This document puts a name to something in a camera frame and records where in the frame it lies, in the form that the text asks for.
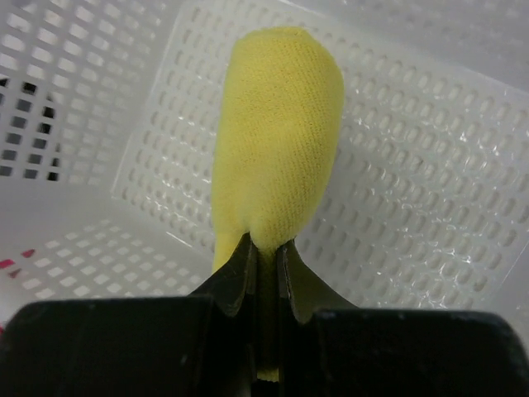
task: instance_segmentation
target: yellow cloth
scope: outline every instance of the yellow cloth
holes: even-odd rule
[[[305,30],[276,27],[237,41],[212,173],[213,270],[249,232],[264,266],[260,278],[274,283],[275,251],[299,233],[322,198],[343,102],[336,62]],[[259,306],[261,316],[274,311],[271,302]]]

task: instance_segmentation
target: laundry basket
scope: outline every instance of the laundry basket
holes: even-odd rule
[[[489,310],[529,337],[529,3],[11,0],[0,16],[0,322],[205,280],[231,48],[297,25],[346,83],[302,258],[359,306]]]

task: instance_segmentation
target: white plastic surface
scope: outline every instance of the white plastic surface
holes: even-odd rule
[[[493,310],[529,341],[529,7],[42,0],[0,15],[0,264],[16,262],[0,270],[0,315],[32,299],[186,294],[208,277],[231,47],[299,25],[346,82],[303,259],[360,306]]]

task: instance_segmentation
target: basket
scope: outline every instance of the basket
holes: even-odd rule
[[[211,274],[231,48],[296,25],[346,82],[302,258],[359,306],[488,310],[529,337],[529,5],[12,0],[0,16],[0,322]]]

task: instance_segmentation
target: yellow sock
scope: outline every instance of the yellow sock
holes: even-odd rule
[[[237,41],[212,173],[213,270],[249,232],[264,262],[260,276],[273,274],[275,251],[307,224],[322,198],[343,102],[336,62],[305,30],[277,27]],[[269,305],[260,303],[261,314],[273,310]],[[260,369],[264,378],[277,374],[274,363]]]

